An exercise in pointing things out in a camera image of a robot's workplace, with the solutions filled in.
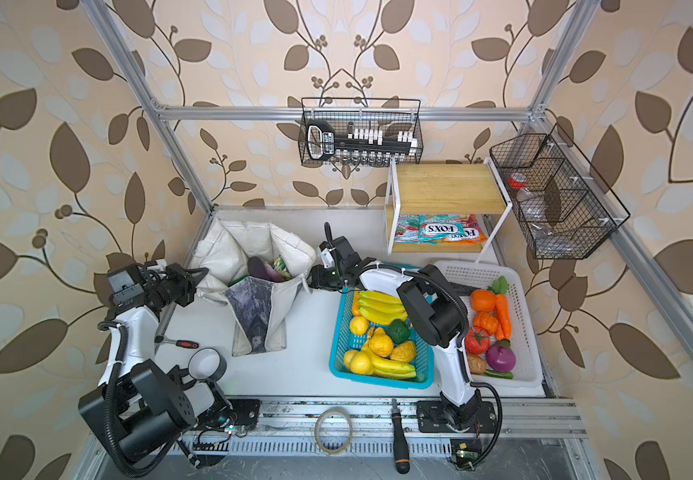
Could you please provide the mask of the cream canvas tote bag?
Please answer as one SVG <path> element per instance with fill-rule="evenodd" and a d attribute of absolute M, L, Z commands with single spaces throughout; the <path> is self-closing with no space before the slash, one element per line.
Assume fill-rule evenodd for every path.
<path fill-rule="evenodd" d="M 272 266 L 278 256 L 292 274 L 282 283 L 248 275 L 248 258 L 258 256 Z M 196 287 L 196 295 L 220 306 L 234 324 L 232 356 L 286 349 L 286 316 L 298 293 L 308 290 L 306 276 L 316 263 L 316 250 L 270 222 L 214 219 L 196 244 L 190 268 L 210 273 Z"/>

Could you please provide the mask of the green snack bag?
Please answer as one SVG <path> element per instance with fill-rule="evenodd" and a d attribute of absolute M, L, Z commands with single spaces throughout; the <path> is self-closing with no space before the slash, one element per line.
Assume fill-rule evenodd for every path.
<path fill-rule="evenodd" d="M 292 279 L 292 274 L 290 274 L 290 270 L 288 270 L 288 266 L 282 259 L 282 256 L 278 256 L 278 258 L 274 260 L 274 263 L 272 263 L 272 269 L 274 272 L 276 272 L 276 276 L 278 276 L 280 280 L 288 281 Z"/>

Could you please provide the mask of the purple eggplant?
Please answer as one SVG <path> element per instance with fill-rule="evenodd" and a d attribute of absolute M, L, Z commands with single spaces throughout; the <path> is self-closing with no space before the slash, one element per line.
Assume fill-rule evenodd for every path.
<path fill-rule="evenodd" d="M 258 256 L 248 258 L 248 275 L 250 277 L 274 283 L 282 283 L 286 278 L 277 272 L 270 264 Z"/>

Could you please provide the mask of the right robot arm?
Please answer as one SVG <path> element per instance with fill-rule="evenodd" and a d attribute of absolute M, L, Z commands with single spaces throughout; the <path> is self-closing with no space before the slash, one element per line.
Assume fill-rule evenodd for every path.
<path fill-rule="evenodd" d="M 467 311 L 442 273 L 431 264 L 407 270 L 372 257 L 362 259 L 344 236 L 332 236 L 329 223 L 324 224 L 324 236 L 322 264 L 316 269 L 330 274 L 340 289 L 368 288 L 376 280 L 378 291 L 401 302 L 416 333 L 432 347 L 441 397 L 437 421 L 451 431 L 478 427 L 498 436 L 501 399 L 491 385 L 471 380 L 464 349 L 470 328 Z"/>

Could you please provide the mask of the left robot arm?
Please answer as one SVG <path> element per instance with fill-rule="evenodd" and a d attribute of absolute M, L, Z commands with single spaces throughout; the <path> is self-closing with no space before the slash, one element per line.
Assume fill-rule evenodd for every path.
<path fill-rule="evenodd" d="M 108 364 L 94 391 L 82 396 L 78 411 L 112 463 L 132 479 L 158 467 L 182 435 L 196 427 L 226 427 L 234 421 L 232 404 L 209 379 L 184 368 L 164 371 L 154 361 L 160 314 L 172 305 L 194 302 L 202 268 L 150 261 L 114 270 L 108 314 L 98 329 L 110 334 Z M 202 382 L 212 399 L 194 405 Z"/>

